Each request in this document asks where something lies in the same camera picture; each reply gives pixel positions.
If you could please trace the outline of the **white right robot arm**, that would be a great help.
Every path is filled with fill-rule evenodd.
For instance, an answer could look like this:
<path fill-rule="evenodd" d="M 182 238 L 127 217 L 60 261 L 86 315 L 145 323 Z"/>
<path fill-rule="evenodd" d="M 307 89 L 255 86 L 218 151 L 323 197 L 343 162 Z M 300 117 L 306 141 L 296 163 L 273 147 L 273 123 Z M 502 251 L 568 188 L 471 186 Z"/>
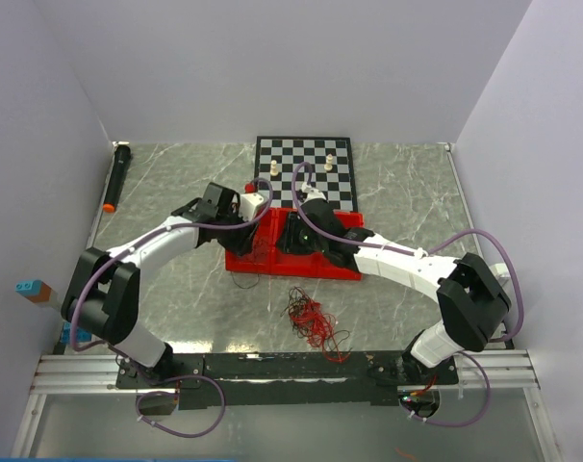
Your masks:
<path fill-rule="evenodd" d="M 291 232 L 293 254 L 319 253 L 337 268 L 380 276 L 438 304 L 441 319 L 422 330 L 403 353 L 403 371 L 412 382 L 428 381 L 455 353 L 482 351 L 509 312 L 509 296 L 474 253 L 430 255 L 366 228 L 346 227 L 323 197 L 306 199 L 296 213 L 301 225 Z"/>

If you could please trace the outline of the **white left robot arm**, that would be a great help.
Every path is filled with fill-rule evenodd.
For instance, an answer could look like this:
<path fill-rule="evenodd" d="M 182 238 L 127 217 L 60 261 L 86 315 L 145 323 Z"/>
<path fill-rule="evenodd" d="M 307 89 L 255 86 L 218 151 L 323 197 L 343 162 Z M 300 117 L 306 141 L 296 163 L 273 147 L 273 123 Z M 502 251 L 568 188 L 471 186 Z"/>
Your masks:
<path fill-rule="evenodd" d="M 60 309 L 70 324 L 71 347 L 79 349 L 77 331 L 83 329 L 138 364 L 149 385 L 164 386 L 178 365 L 172 347 L 139 322 L 143 282 L 171 260 L 211 241 L 237 256 L 249 253 L 270 204 L 270 197 L 258 192 L 239 193 L 209 183 L 202 196 L 129 243 L 86 249 Z"/>

